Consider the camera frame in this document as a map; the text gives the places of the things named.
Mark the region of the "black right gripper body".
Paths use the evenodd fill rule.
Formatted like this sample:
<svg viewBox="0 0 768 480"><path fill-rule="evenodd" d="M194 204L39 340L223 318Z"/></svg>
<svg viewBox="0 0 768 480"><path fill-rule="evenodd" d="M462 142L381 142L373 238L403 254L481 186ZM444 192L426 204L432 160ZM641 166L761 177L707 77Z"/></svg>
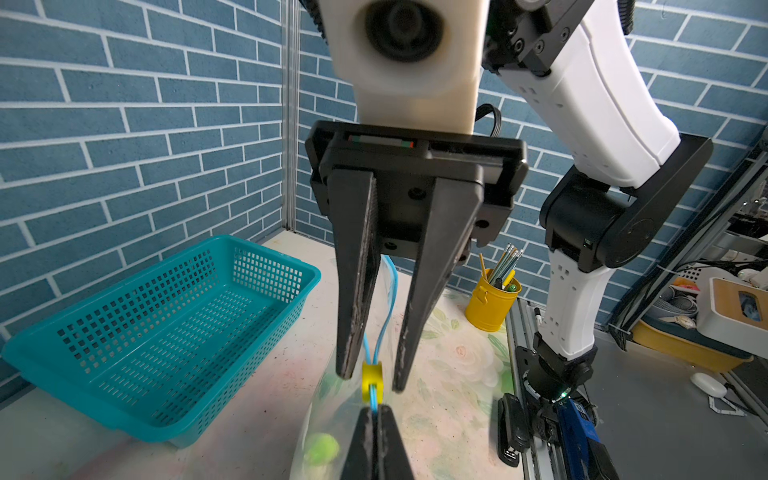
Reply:
<svg viewBox="0 0 768 480"><path fill-rule="evenodd" d="M430 218L463 208L460 253L494 241L528 172L526 143L503 137L318 121L305 149L336 245L410 259Z"/></svg>

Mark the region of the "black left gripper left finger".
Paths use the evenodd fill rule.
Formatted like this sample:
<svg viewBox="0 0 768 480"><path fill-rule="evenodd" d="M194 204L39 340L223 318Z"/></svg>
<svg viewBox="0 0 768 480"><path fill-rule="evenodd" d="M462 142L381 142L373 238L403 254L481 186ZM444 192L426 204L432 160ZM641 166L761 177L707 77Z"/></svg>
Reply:
<svg viewBox="0 0 768 480"><path fill-rule="evenodd" d="M373 480L377 478L377 440L375 414L370 407L361 409L346 459L341 480Z"/></svg>

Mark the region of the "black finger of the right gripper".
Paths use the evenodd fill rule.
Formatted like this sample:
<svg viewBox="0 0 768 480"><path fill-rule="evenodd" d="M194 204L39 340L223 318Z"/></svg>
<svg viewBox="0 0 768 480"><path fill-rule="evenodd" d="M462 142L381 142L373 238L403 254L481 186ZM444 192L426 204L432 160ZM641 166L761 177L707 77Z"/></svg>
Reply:
<svg viewBox="0 0 768 480"><path fill-rule="evenodd" d="M425 323L470 239L482 201L483 187L477 183L435 181L397 346L396 393L406 389Z"/></svg>
<svg viewBox="0 0 768 480"><path fill-rule="evenodd" d="M370 171L336 169L328 190L339 287L336 373L349 380L362 348L381 264L377 182Z"/></svg>

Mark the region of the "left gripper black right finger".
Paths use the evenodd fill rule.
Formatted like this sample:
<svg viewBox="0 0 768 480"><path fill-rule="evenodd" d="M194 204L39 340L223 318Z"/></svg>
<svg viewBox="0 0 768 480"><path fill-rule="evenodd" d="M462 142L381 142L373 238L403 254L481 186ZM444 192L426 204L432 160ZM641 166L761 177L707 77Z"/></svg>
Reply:
<svg viewBox="0 0 768 480"><path fill-rule="evenodd" d="M376 478L414 479L394 412L390 406L384 404L379 405L376 413Z"/></svg>

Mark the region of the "clear zip top bag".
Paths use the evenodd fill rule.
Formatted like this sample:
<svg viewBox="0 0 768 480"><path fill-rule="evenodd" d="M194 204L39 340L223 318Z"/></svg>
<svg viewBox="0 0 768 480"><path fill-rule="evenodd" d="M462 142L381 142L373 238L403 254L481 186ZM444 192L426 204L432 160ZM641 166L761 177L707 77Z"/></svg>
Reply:
<svg viewBox="0 0 768 480"><path fill-rule="evenodd" d="M400 394L392 390L390 381L402 316L397 298L406 286L394 263L384 256L353 376L349 380L337 376L336 355L332 354L304 419L292 460L292 479L340 479L358 415L362 408L371 407L364 390L366 382L377 374L382 381L377 387L377 407L384 404L392 408L414 479L435 477L431 464L445 452L441 434L446 431L443 418L447 415L438 400L445 397L442 381L450 367L444 363L437 368L428 363L415 365L408 389ZM340 453L332 464L310 467L304 463L305 438L313 433L329 433L338 440Z"/></svg>

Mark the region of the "teal plastic basket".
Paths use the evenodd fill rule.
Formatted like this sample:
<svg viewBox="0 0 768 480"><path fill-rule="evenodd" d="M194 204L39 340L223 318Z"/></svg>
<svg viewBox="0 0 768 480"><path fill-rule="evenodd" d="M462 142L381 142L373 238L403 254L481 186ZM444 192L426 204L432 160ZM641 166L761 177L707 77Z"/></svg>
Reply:
<svg viewBox="0 0 768 480"><path fill-rule="evenodd" d="M299 318L320 271L207 239L14 336L21 377L144 442L197 441Z"/></svg>

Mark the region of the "dark eggplant toy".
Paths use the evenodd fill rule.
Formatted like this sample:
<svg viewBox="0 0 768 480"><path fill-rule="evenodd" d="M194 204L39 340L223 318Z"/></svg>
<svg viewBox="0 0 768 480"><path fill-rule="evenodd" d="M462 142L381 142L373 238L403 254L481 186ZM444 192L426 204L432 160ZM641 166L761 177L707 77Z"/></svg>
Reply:
<svg viewBox="0 0 768 480"><path fill-rule="evenodd" d="M340 444L329 433L313 433L305 438L303 461L310 467L330 465L339 453Z"/></svg>

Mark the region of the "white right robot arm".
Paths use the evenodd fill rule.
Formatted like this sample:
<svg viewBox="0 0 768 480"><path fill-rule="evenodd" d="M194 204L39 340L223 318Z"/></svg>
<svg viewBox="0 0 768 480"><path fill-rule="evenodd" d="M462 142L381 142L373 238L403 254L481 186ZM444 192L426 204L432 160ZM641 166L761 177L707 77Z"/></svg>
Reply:
<svg viewBox="0 0 768 480"><path fill-rule="evenodd" d="M307 1L358 122L319 121L305 148L331 222L339 282L336 373L358 362L384 255L415 270L393 366L402 392L425 323L472 246L494 240L527 170L522 141L473 132L483 72L519 94L573 166L546 198L549 303L532 390L586 382L614 271L650 243L708 161L653 101L625 41L630 1Z"/></svg>

